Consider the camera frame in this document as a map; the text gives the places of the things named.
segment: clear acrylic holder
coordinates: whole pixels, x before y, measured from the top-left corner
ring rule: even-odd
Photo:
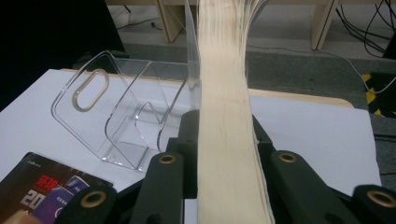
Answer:
[[[102,161],[145,172],[191,110],[187,70],[104,51],[69,80],[52,115]]]

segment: acrylic handle cutout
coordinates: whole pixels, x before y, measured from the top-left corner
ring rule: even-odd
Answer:
[[[103,75],[105,77],[105,86],[96,94],[96,97],[88,104],[86,107],[81,107],[78,104],[78,96],[79,94],[90,84],[90,82],[96,77],[96,75]],[[100,99],[100,97],[105,93],[109,85],[108,73],[103,69],[95,69],[91,72],[90,76],[76,89],[73,93],[72,103],[73,107],[79,112],[87,112],[92,109],[92,107],[96,104],[96,102]]]

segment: gray floor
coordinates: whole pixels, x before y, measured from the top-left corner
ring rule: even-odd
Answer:
[[[129,6],[131,14],[124,7],[109,9],[117,27],[157,17],[154,7]],[[262,11],[248,37],[249,87],[337,97],[348,100],[356,108],[367,109],[361,79],[345,58],[360,74],[396,74],[396,62],[368,54],[363,44],[347,33],[337,16],[332,20],[323,51],[311,51],[311,9],[310,6],[267,6]],[[375,6],[344,6],[344,11],[351,23],[366,29],[375,14]],[[384,8],[381,12],[389,18]],[[157,19],[119,30],[130,57],[184,63],[187,60],[185,32],[182,31],[174,43],[167,44],[163,31],[153,28],[152,22],[161,27]],[[370,31],[392,35],[378,17]],[[379,38],[374,41],[383,48],[388,44],[387,40]],[[374,134],[396,134],[396,119],[372,116],[372,125]],[[388,139],[376,139],[375,143],[382,183],[396,190],[396,143]]]

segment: book cover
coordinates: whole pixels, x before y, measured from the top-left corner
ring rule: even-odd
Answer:
[[[19,210],[32,214],[50,192],[71,199],[91,185],[111,187],[112,183],[30,152],[0,182],[0,223]]]

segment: white table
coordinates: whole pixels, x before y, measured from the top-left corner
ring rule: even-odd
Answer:
[[[73,75],[49,70],[0,113],[0,179],[28,151],[109,180],[118,191],[144,177],[100,161],[52,117],[51,104]],[[367,111],[257,92],[251,103],[275,148],[302,155],[329,186],[350,195],[357,185],[381,185]]]

